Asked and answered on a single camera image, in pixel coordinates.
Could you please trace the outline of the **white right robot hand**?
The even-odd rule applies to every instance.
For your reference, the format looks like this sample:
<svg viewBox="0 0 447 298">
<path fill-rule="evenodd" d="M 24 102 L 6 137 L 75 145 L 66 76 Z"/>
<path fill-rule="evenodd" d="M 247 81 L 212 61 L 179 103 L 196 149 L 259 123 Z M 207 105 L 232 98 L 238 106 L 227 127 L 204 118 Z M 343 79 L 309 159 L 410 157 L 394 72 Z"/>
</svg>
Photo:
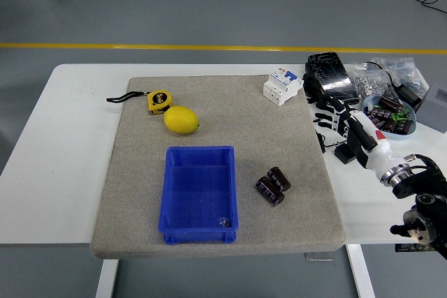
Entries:
<svg viewBox="0 0 447 298">
<path fill-rule="evenodd" d="M 391 150 L 385 135 L 366 114 L 332 96 L 324 95 L 322 100 L 338 116 L 337 132 L 346 138 L 350 154 L 382 184 L 395 186 L 411 175 L 409 164 Z"/>
</svg>

